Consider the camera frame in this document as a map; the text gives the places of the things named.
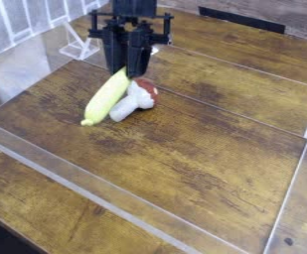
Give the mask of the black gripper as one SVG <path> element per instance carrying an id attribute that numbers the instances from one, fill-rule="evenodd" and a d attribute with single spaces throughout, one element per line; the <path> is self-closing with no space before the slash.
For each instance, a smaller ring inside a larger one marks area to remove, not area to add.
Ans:
<path id="1" fill-rule="evenodd" d="M 126 67 L 130 78 L 143 76 L 151 59 L 152 45 L 172 43 L 171 13 L 158 14 L 158 0 L 111 0 L 111 12 L 93 9 L 89 37 L 103 39 L 109 72 Z"/>

